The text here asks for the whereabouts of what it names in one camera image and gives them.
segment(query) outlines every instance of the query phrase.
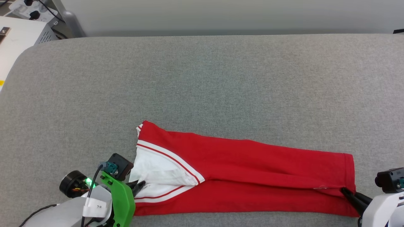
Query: folded red pants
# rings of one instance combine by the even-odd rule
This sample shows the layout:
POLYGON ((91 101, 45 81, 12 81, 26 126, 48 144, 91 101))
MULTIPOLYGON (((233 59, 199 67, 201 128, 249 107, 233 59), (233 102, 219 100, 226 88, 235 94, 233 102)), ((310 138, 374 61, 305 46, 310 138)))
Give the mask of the folded red pants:
POLYGON ((290 211, 358 216, 352 155, 165 131, 143 122, 130 181, 135 215, 290 211))

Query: gray fabric surface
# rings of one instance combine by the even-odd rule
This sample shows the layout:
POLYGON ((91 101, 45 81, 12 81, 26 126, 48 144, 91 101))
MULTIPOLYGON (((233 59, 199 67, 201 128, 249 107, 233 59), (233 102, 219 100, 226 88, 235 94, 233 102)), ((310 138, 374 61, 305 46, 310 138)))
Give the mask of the gray fabric surface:
MULTIPOLYGON (((29 48, 0 93, 1 225, 66 201, 59 183, 72 170, 92 176, 114 152, 134 160, 143 120, 351 153, 358 191, 376 196, 376 173, 404 166, 403 72, 399 35, 81 38, 29 48)), ((135 217, 133 226, 341 227, 356 219, 176 214, 135 217)))

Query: white lining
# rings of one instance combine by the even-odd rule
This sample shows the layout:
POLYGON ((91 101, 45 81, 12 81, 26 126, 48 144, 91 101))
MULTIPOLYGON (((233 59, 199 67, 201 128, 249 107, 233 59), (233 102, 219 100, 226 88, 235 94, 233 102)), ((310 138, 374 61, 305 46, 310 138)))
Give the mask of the white lining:
MULTIPOLYGON (((129 182, 135 180, 146 181, 150 184, 175 185, 175 187, 198 184, 196 178, 177 162, 164 154, 142 146, 137 148, 133 169, 129 176, 129 182)), ((153 195, 156 194, 162 195, 164 193, 156 191, 153 195)))
MULTIPOLYGON (((198 178, 199 183, 202 183, 202 182, 205 181, 205 178, 203 178, 203 176, 202 176, 199 172, 197 172, 192 166, 190 166, 187 162, 185 162, 185 161, 184 161, 181 157, 179 157, 177 154, 175 154, 175 153, 173 153, 173 152, 171 152, 171 151, 169 151, 169 150, 167 150, 167 149, 165 149, 165 148, 163 148, 163 147, 157 146, 157 145, 155 145, 155 144, 152 144, 152 143, 149 143, 149 142, 146 142, 146 141, 143 141, 143 140, 138 140, 137 143, 140 144, 140 145, 144 145, 144 146, 146 146, 146 147, 150 147, 150 148, 152 148, 152 149, 155 149, 155 150, 157 150, 157 151, 160 151, 160 152, 162 152, 162 153, 164 153, 164 154, 170 156, 173 160, 175 160, 174 163, 175 163, 176 165, 178 165, 180 168, 183 168, 183 167, 181 166, 181 165, 183 165, 187 170, 189 170, 193 175, 195 175, 196 178, 198 178)), ((160 155, 160 156, 164 156, 165 158, 169 158, 169 157, 165 156, 164 154, 161 154, 161 153, 159 153, 159 152, 153 151, 153 150, 148 149, 148 148, 146 148, 146 147, 142 147, 142 146, 137 146, 137 147, 138 147, 138 148, 141 148, 141 149, 143 149, 143 150, 146 150, 146 151, 149 151, 149 152, 158 154, 158 155, 160 155)))

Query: power outlet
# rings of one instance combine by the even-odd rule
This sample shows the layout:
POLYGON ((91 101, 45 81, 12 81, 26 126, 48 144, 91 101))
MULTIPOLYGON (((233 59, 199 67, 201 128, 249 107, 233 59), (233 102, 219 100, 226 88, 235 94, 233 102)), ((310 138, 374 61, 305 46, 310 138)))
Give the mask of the power outlet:
MULTIPOLYGON (((58 19, 55 18, 41 3, 34 1, 31 6, 27 6, 24 0, 16 0, 8 7, 14 15, 23 19, 29 19, 30 13, 38 11, 40 13, 39 18, 34 21, 43 21, 48 23, 49 26, 57 25, 58 19)), ((58 16, 58 12, 54 9, 50 10, 58 16)))

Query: cable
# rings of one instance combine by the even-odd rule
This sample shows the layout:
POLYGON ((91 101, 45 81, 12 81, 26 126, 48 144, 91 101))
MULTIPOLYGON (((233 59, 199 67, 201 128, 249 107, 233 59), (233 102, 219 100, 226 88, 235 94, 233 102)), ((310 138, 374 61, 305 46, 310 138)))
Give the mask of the cable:
POLYGON ((59 32, 59 31, 57 31, 57 30, 55 30, 55 29, 52 29, 52 31, 53 31, 54 33, 58 34, 59 36, 62 36, 63 38, 68 39, 68 37, 67 37, 65 34, 59 32))
MULTIPOLYGON (((95 180, 97 179, 97 175, 98 175, 98 173, 100 172, 100 170, 101 170, 103 167, 104 167, 103 165, 100 165, 100 166, 97 168, 97 171, 95 172, 94 177, 93 177, 93 181, 91 182, 90 190, 88 191, 87 198, 90 197, 91 192, 93 191, 93 187, 94 187, 95 180)), ((84 219, 85 219, 84 216, 81 217, 81 225, 80 225, 80 227, 84 227, 84 219)))
POLYGON ((10 11, 10 12, 4 14, 3 16, 4 16, 4 17, 7 17, 8 15, 12 14, 13 12, 14 12, 14 11, 10 11))
POLYGON ((5 0, 5 1, 2 1, 2 4, 0 5, 0 7, 2 7, 2 6, 4 6, 6 3, 8 3, 10 0, 5 0))
POLYGON ((47 6, 45 6, 45 4, 41 1, 41 0, 37 0, 39 3, 41 3, 42 5, 44 5, 44 7, 54 16, 56 17, 58 20, 62 21, 63 23, 66 23, 64 20, 60 19, 59 17, 57 17, 47 6))
POLYGON ((23 226, 25 225, 25 223, 26 223, 30 218, 32 218, 32 216, 34 216, 36 213, 40 212, 41 210, 45 210, 45 209, 48 209, 49 207, 56 206, 56 205, 57 205, 57 204, 52 204, 52 205, 48 205, 48 206, 44 206, 44 207, 40 208, 39 210, 35 211, 35 212, 32 213, 30 216, 28 216, 28 217, 22 222, 22 224, 21 224, 19 227, 23 227, 23 226))

